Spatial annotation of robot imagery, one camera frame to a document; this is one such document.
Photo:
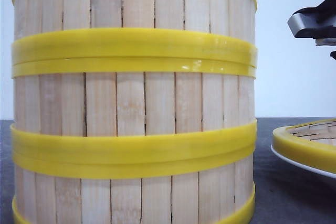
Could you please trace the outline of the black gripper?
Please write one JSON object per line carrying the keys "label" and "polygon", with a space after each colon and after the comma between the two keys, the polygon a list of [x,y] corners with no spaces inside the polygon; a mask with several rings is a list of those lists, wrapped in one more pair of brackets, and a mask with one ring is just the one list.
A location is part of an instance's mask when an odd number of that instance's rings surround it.
{"label": "black gripper", "polygon": [[335,0],[296,11],[288,26],[296,38],[312,38],[316,46],[335,46]]}

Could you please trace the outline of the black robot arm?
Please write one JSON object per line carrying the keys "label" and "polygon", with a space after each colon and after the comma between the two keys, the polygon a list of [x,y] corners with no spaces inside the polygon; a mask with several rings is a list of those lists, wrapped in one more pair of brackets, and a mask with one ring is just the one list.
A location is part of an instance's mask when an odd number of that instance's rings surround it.
{"label": "black robot arm", "polygon": [[316,46],[335,46],[335,0],[296,11],[288,26],[296,38],[312,38]]}

